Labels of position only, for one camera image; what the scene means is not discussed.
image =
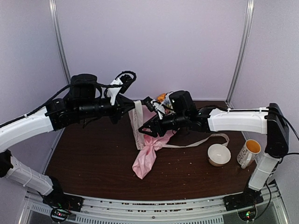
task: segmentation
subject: white bowl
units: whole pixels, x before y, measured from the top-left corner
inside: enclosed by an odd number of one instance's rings
[[[222,167],[231,158],[230,150],[221,144],[211,145],[207,151],[207,155],[209,162],[216,167]]]

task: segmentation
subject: metal frame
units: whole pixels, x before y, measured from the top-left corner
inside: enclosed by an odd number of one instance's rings
[[[289,224],[277,185],[270,185],[270,190],[273,208],[280,223]],[[258,206],[268,203],[270,194],[266,187],[262,189],[262,195],[264,202]],[[81,212],[73,212],[74,216],[69,217],[69,222],[78,224],[222,224],[224,215],[236,213],[236,210],[226,211],[223,203],[224,196],[175,201],[121,201],[82,197],[84,202]],[[27,224],[31,211],[48,216],[50,210],[49,206],[42,203],[42,199],[37,193],[28,191],[18,223]]]
[[[247,12],[245,16],[245,23],[244,23],[244,29],[243,29],[243,35],[242,35],[242,40],[241,40],[241,45],[240,45],[240,50],[239,50],[239,55],[237,59],[237,63],[235,66],[235,71],[234,71],[234,76],[232,79],[232,83],[229,88],[228,96],[226,99],[226,103],[229,107],[232,107],[231,100],[236,88],[236,84],[240,75],[244,55],[245,55],[245,48],[248,43],[248,38],[250,35],[250,30],[251,30],[251,24],[252,24],[252,18],[253,18],[253,11],[254,11],[254,2],[255,0],[248,0],[247,3]],[[56,34],[56,40],[58,44],[58,49],[59,49],[59,55],[60,55],[60,60],[61,64],[64,69],[64,76],[66,78],[66,81],[68,84],[71,82],[71,75],[69,71],[69,67],[67,64],[65,52],[64,52],[64,47],[62,43],[62,37],[61,37],[61,32],[60,32],[60,26],[59,26],[59,20],[58,20],[58,13],[57,13],[57,8],[56,8],[56,0],[49,0],[50,3],[50,11],[51,11],[51,16],[53,20],[53,25],[55,29],[55,34]]]
[[[62,44],[58,14],[57,14],[57,9],[56,9],[56,0],[49,0],[49,4],[50,4],[50,12],[51,12],[52,20],[53,20],[53,25],[54,25],[54,29],[55,29],[55,34],[56,34],[56,40],[57,40],[57,44],[58,44],[60,60],[61,60],[61,64],[62,64],[62,67],[64,70],[64,76],[65,76],[67,83],[70,84],[71,76],[70,76],[69,67],[67,65],[67,61],[66,61],[66,57],[65,57],[64,47]]]
[[[242,35],[242,40],[241,40],[241,45],[240,45],[240,50],[239,50],[239,55],[237,59],[237,64],[235,66],[235,72],[233,76],[232,83],[229,88],[228,92],[228,97],[226,99],[226,102],[228,105],[231,105],[231,100],[236,88],[236,84],[240,75],[242,63],[244,60],[244,55],[245,55],[245,49],[248,43],[248,38],[250,35],[250,30],[251,30],[251,24],[252,24],[252,18],[253,18],[253,11],[254,11],[254,1],[255,0],[248,0],[247,3],[247,12],[246,12],[246,17],[245,17],[245,23],[244,23],[244,30],[243,30],[243,35]]]

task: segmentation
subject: pink cloth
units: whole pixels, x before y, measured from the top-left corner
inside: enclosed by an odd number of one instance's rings
[[[147,120],[149,120],[156,114],[154,112],[150,112],[145,106],[142,106],[142,112],[143,123],[145,123]],[[141,133],[138,133],[136,130],[133,131],[135,132],[135,134],[142,135]],[[144,143],[142,144],[142,149],[137,155],[137,158],[132,166],[133,171],[140,179],[143,179],[146,176],[146,174],[151,171],[151,168],[153,167],[157,157],[155,151],[161,149],[162,147],[160,146],[162,144],[166,144],[171,138],[171,136],[173,136],[172,131],[167,131],[163,137],[157,138],[153,138],[146,134],[144,135]]]

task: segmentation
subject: orange liquid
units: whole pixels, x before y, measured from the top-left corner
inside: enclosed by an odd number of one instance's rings
[[[246,147],[252,153],[259,153],[261,151],[261,146],[256,141],[253,140],[248,140],[246,142]]]

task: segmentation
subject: orange object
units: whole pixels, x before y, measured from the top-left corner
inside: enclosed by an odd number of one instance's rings
[[[165,100],[166,93],[162,93],[160,96],[157,97],[157,100],[162,103]]]

